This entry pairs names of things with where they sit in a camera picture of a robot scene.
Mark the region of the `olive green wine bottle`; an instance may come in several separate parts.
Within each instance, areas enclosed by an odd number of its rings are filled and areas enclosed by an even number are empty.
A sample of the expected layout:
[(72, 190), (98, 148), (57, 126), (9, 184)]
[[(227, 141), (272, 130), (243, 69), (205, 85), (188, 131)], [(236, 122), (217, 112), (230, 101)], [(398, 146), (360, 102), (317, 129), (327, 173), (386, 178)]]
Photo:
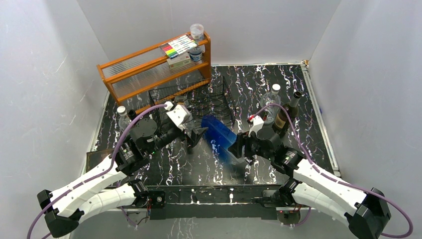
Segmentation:
[(296, 116), (299, 113), (298, 102), (302, 97), (302, 92), (296, 91), (294, 92), (293, 96), (291, 97), (290, 101), (283, 105), (283, 108), (287, 112), (287, 114), (283, 110), (279, 110), (278, 114), (275, 117), (274, 123), (272, 125), (272, 129), (276, 134), (283, 138), (285, 134), (288, 132), (290, 128), (290, 123), (294, 122)]

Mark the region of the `clear whisky bottle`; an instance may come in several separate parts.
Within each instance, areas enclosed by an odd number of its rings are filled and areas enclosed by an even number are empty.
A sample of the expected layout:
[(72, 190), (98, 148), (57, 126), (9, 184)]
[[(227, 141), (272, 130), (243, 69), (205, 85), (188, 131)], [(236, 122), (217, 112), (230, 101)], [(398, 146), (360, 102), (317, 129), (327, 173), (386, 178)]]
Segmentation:
[(187, 108), (190, 105), (188, 97), (186, 95), (175, 96), (173, 102), (177, 105), (184, 105)]

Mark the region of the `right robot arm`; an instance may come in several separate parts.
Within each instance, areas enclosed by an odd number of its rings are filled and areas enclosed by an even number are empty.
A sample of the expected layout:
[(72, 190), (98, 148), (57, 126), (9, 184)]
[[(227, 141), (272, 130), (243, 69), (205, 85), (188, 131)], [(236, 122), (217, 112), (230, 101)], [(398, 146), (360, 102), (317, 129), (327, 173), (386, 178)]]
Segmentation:
[(269, 200), (286, 206), (302, 204), (315, 208), (345, 224), (359, 239), (377, 239), (391, 218), (382, 192), (349, 187), (318, 165), (309, 162), (299, 151), (287, 147), (271, 128), (239, 133), (228, 151), (236, 158), (261, 156), (288, 181)]

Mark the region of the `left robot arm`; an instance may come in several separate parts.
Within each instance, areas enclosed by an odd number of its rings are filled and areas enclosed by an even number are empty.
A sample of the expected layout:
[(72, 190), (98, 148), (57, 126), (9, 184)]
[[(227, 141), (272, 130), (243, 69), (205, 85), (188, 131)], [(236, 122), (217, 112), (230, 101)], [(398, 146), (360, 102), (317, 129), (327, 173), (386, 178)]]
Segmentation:
[(164, 133), (156, 121), (140, 118), (122, 133), (120, 143), (97, 166), (59, 189), (37, 194), (50, 236), (63, 237), (86, 219), (109, 209), (143, 207), (150, 199), (147, 188), (134, 180), (104, 192), (110, 184), (131, 176), (149, 163), (150, 156), (177, 138), (195, 147), (208, 127), (198, 127), (188, 116), (169, 117)]

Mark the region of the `blue glass bottle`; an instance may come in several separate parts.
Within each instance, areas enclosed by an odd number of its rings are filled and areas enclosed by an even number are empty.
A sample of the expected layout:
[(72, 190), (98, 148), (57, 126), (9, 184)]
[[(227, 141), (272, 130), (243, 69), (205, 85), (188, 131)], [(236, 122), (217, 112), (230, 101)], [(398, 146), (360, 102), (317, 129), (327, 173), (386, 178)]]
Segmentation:
[(213, 153), (223, 164), (241, 164), (245, 161), (236, 158), (228, 148), (236, 141), (236, 134), (212, 115), (203, 116), (201, 127), (207, 127), (204, 138), (211, 146)]

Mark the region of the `dark green wine bottle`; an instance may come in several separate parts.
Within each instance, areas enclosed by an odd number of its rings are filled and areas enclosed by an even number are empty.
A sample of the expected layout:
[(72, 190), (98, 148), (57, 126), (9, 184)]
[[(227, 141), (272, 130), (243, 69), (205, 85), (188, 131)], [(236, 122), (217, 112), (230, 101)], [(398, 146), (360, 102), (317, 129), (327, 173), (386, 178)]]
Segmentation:
[(133, 121), (138, 116), (138, 114), (136, 113), (135, 110), (128, 110), (127, 115), (129, 117), (130, 121)]

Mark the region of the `clear bottle white cap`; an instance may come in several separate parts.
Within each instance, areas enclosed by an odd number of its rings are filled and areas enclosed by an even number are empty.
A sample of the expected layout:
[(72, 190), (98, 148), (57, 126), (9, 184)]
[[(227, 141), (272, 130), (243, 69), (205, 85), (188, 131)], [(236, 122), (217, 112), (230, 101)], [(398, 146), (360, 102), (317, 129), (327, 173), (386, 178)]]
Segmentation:
[[(269, 104), (281, 103), (281, 97), (279, 96), (279, 91), (281, 86), (279, 84), (273, 84), (271, 87), (271, 91), (265, 93), (260, 100), (260, 108), (263, 108)], [(277, 106), (268, 106), (265, 108), (259, 115), (263, 119), (264, 124), (272, 124), (274, 122), (275, 117), (277, 116), (279, 108)]]

